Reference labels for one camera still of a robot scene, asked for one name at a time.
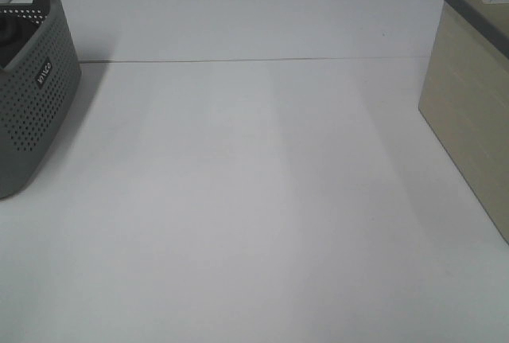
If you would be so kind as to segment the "beige basket with grey rim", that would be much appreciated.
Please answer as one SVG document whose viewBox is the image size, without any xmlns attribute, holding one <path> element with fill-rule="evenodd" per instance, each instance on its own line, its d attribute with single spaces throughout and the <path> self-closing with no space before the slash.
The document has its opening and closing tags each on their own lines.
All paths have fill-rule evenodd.
<svg viewBox="0 0 509 343">
<path fill-rule="evenodd" d="M 418 110 L 508 238 L 508 4 L 443 0 Z"/>
</svg>

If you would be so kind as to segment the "grey perforated plastic basket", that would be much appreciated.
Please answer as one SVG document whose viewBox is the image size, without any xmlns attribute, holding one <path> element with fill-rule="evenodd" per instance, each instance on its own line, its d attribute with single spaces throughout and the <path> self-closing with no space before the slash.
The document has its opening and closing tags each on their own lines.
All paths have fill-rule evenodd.
<svg viewBox="0 0 509 343">
<path fill-rule="evenodd" d="M 81 78 L 61 0 L 1 6 L 1 196 L 24 189 Z"/>
</svg>

